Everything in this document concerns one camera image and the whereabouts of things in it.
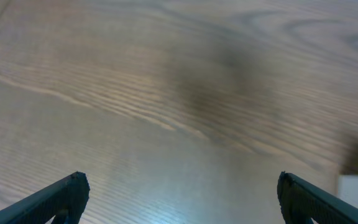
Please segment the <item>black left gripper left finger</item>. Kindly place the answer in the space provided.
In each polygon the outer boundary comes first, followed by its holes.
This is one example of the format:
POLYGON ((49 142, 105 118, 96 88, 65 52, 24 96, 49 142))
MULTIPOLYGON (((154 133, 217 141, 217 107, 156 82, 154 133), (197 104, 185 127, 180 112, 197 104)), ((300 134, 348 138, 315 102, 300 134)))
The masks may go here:
POLYGON ((77 224, 89 200, 86 174, 74 172, 0 210, 0 224, 77 224))

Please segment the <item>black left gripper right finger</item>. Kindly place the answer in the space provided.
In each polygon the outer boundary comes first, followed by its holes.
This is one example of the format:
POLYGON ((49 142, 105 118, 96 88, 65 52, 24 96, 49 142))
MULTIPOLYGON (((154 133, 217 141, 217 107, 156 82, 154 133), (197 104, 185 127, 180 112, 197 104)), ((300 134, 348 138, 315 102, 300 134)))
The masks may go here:
POLYGON ((277 195, 286 224, 358 224, 358 208, 295 174, 280 174, 277 195))

